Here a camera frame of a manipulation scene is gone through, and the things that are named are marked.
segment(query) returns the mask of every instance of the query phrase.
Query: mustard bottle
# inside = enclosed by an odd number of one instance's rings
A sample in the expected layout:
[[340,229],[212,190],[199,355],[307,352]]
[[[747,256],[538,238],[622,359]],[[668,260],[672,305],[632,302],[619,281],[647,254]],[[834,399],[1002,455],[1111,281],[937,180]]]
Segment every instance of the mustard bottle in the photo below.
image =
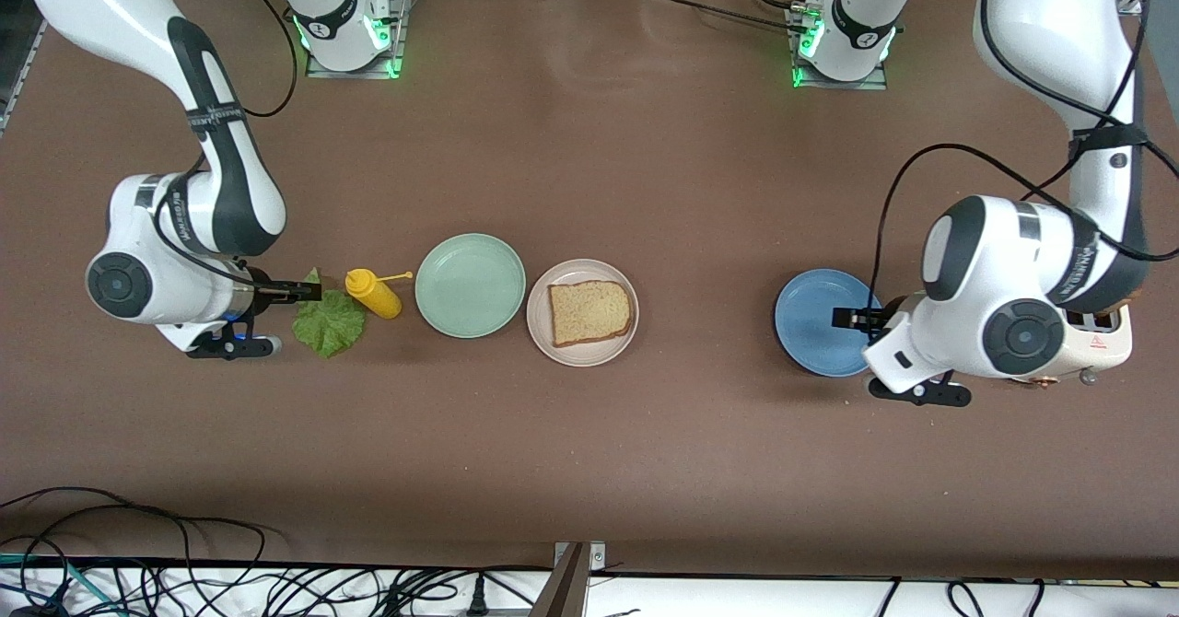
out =
[[413,278],[414,273],[399,274],[377,278],[367,269],[354,269],[344,277],[344,289],[373,313],[386,320],[393,320],[401,313],[401,298],[384,284],[394,278]]

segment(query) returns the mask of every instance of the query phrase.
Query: green plate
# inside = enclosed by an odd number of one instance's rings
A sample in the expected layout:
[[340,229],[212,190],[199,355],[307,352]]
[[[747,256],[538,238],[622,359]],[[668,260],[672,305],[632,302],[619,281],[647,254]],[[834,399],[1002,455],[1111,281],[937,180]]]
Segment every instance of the green plate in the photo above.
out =
[[442,242],[422,261],[414,296],[439,332],[477,339],[505,327],[523,302],[520,256],[502,239],[472,232]]

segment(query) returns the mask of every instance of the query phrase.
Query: plate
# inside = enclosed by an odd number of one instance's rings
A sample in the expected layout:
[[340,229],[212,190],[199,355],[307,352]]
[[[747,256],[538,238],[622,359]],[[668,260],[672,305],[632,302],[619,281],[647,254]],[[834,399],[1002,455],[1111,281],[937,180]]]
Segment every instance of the plate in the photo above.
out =
[[477,339],[505,327],[526,287],[520,256],[502,239],[470,232],[442,242],[414,281],[417,310],[439,332]]
[[[868,285],[837,269],[812,269],[792,277],[773,307],[778,341],[803,368],[826,378],[848,378],[868,368],[861,352],[868,335],[831,327],[832,308],[864,308]],[[872,306],[880,302],[872,297]]]
[[[565,348],[553,347],[553,307],[548,302],[548,285],[572,285],[584,281],[619,283],[631,297],[631,328],[617,339],[578,343]],[[634,287],[621,271],[601,261],[590,258],[565,261],[542,274],[528,295],[528,333],[532,334],[532,340],[540,352],[565,366],[588,367],[606,363],[626,349],[638,327],[639,298],[634,295]]]

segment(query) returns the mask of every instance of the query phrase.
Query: brown tabletop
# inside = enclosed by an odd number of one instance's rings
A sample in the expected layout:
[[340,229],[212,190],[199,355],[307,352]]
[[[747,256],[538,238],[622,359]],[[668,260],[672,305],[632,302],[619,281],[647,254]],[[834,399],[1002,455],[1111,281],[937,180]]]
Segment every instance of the brown tabletop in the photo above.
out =
[[[707,0],[780,18],[750,0]],[[177,0],[244,103],[282,97],[286,46],[257,0]],[[964,409],[870,398],[798,368],[771,309],[818,267],[867,278],[885,189],[918,147],[964,142],[1021,172],[1063,159],[1060,120],[970,42],[974,0],[911,0],[888,92],[795,90],[786,39],[666,0],[423,0],[396,81],[299,80],[252,122],[289,210],[257,264],[416,269],[488,232],[529,284],[593,257],[643,310],[631,348],[573,369],[522,311],[476,341],[413,306],[324,361],[291,310],[283,353],[193,361],[107,317],[83,274],[116,183],[189,168],[197,145],[156,81],[46,35],[0,140],[4,495],[57,484],[283,530],[270,559],[544,564],[608,541],[623,570],[1076,577],[1179,575],[1175,268],[1133,306],[1135,350],[1096,387],[967,379]],[[1179,151],[1148,67],[1147,124]],[[964,155],[902,185],[882,298],[920,287],[929,224],[969,193],[1017,196]],[[1175,191],[1147,168],[1157,249]],[[81,500],[42,500],[28,529]],[[78,521],[75,552],[179,554],[174,532]],[[196,554],[244,557],[222,533]]]

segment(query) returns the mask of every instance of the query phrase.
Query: toast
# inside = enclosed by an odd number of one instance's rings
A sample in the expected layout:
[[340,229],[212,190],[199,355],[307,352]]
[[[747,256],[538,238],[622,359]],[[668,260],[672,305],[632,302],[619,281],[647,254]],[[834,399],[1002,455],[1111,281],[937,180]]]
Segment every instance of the toast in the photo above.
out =
[[553,347],[594,343],[631,332],[631,297],[613,281],[548,285]]

